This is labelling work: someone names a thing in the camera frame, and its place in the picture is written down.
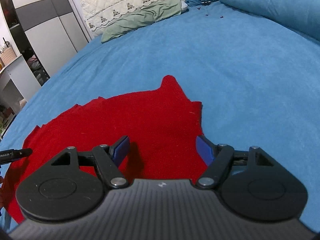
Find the red knit sweater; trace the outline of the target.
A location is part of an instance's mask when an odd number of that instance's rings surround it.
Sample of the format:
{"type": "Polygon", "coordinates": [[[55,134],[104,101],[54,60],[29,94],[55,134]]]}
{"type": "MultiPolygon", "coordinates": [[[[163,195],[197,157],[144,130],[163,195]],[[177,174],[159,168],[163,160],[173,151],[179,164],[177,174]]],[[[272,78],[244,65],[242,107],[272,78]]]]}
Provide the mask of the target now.
{"type": "Polygon", "coordinates": [[[156,90],[74,105],[26,137],[23,147],[33,152],[13,162],[6,172],[1,190],[4,208],[16,222],[22,222],[15,192],[27,176],[68,146],[89,151],[101,144],[112,145],[125,135],[130,150],[119,169],[127,180],[197,181],[207,168],[195,146],[202,134],[201,111],[202,104],[189,100],[170,75],[156,90]]]}

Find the white desk shelf unit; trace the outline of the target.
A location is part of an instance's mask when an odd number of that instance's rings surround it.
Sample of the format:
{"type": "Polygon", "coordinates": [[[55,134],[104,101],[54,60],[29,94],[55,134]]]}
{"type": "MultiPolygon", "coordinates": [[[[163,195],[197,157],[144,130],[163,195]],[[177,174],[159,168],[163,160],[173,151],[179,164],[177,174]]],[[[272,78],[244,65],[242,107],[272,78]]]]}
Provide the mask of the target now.
{"type": "Polygon", "coordinates": [[[1,105],[13,110],[9,125],[21,111],[20,101],[28,102],[40,88],[21,54],[1,70],[1,105]]]}

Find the blue bed sheet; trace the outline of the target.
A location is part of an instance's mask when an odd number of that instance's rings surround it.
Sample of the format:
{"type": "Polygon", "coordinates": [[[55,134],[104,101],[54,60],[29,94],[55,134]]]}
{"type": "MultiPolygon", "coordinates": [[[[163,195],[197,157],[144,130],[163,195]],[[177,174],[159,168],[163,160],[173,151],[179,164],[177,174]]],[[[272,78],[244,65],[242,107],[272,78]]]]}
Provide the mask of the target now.
{"type": "Polygon", "coordinates": [[[319,42],[220,2],[130,32],[95,38],[51,77],[11,124],[1,149],[94,98],[153,90],[172,75],[203,104],[215,143],[260,146],[307,188],[301,216],[319,230],[319,42]]]}

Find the woven basket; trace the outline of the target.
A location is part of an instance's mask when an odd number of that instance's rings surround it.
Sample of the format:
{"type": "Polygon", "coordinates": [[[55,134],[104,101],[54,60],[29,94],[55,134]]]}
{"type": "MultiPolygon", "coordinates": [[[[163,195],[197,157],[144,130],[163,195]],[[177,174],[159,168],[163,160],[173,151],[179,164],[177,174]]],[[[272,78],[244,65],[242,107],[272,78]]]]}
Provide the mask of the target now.
{"type": "Polygon", "coordinates": [[[16,59],[16,54],[12,47],[1,49],[1,60],[5,66],[11,64],[16,59]]]}

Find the grey white wardrobe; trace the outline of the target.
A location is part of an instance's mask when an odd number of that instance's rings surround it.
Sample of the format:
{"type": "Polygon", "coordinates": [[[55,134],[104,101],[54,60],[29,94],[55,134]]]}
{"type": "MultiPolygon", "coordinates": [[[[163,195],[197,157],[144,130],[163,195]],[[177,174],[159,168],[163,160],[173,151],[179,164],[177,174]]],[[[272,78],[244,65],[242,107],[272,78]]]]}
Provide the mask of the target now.
{"type": "Polygon", "coordinates": [[[1,0],[12,35],[21,34],[49,77],[90,37],[72,0],[1,0]]]}

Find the folded blue duvet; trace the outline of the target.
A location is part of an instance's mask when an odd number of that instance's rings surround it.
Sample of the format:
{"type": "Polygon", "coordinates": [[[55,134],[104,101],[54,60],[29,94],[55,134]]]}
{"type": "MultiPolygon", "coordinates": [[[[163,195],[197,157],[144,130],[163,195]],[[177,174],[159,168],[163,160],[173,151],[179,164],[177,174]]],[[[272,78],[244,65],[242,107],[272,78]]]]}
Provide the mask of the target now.
{"type": "Polygon", "coordinates": [[[220,0],[319,40],[319,0],[220,0]]]}

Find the green pillow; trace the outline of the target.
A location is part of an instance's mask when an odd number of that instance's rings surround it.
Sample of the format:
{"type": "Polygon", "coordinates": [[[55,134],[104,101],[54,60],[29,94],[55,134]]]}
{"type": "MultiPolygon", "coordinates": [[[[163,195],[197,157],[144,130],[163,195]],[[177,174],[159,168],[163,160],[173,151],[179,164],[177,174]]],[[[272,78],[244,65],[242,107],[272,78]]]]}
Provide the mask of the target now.
{"type": "Polygon", "coordinates": [[[152,25],[167,18],[187,12],[188,5],[183,0],[163,0],[142,9],[137,9],[108,25],[102,36],[101,43],[119,38],[139,28],[152,25]]]}

